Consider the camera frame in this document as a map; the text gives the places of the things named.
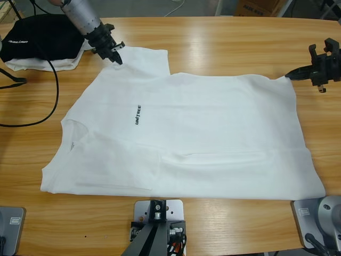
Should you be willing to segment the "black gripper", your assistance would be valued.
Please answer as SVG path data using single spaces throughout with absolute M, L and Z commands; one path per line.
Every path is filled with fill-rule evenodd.
M 292 81 L 303 81 L 310 79 L 313 86 L 318 88 L 320 93 L 325 93 L 324 85 L 330 80 L 340 81 L 340 53 L 331 55 L 311 53 L 312 66 L 296 68 L 285 74 L 286 78 Z
M 89 45 L 93 48 L 93 53 L 98 54 L 103 60 L 108 59 L 119 65 L 123 64 L 118 50 L 125 47 L 124 42 L 117 44 L 111 36 L 114 25 L 99 25 L 91 33 L 85 35 Z

